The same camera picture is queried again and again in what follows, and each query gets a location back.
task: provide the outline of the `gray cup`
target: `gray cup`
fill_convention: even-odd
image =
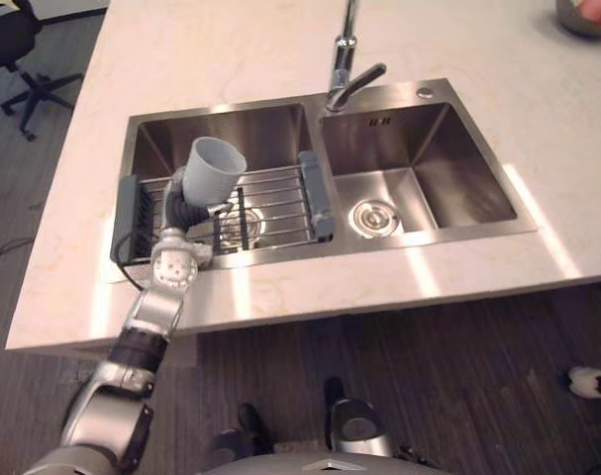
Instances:
[[[238,150],[214,137],[192,143],[183,174],[183,198],[191,206],[223,203],[237,186],[248,163]]]

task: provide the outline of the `stainless steel sink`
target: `stainless steel sink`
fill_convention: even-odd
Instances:
[[[366,88],[340,113],[326,111],[325,99],[316,94],[132,117],[122,175],[161,183],[185,163],[197,137],[232,143],[255,172],[243,180],[257,187],[251,198],[246,194],[246,205],[258,208],[267,228],[254,227],[262,236],[248,250],[217,255],[215,268],[535,229],[446,80]],[[304,205],[298,208],[307,198],[292,181],[298,179],[302,150],[314,150],[319,159],[335,218],[328,241],[317,242],[311,231],[315,217]],[[276,190],[283,190],[278,202],[295,202],[276,210],[291,217],[284,224],[259,201],[259,192],[270,199]],[[210,235],[209,225],[192,234],[204,241]]]

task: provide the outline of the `white marble countertop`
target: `white marble countertop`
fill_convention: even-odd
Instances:
[[[325,90],[345,1],[113,0],[68,130],[8,348],[117,334],[111,283],[129,116]],[[354,71],[447,77],[532,213],[534,233],[200,274],[183,332],[522,292],[601,278],[601,42],[554,0],[361,2]]]

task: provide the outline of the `dish rack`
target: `dish rack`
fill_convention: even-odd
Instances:
[[[229,198],[234,203],[230,211],[191,228],[186,238],[211,245],[215,256],[329,240],[333,225],[325,212],[322,175],[308,158],[294,165],[246,172]],[[121,180],[111,247],[116,263],[150,262],[169,179],[138,180],[130,175]]]

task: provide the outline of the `faucet spout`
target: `faucet spout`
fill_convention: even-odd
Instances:
[[[340,112],[352,94],[386,72],[386,65],[379,62],[351,80],[352,58],[357,46],[357,38],[353,30],[358,7],[358,0],[348,0],[344,28],[342,34],[336,38],[335,60],[325,104],[330,112]]]
[[[332,89],[327,95],[325,107],[330,112],[340,112],[347,104],[350,96],[385,72],[386,65],[383,62],[378,62],[374,66],[371,66],[347,85]]]

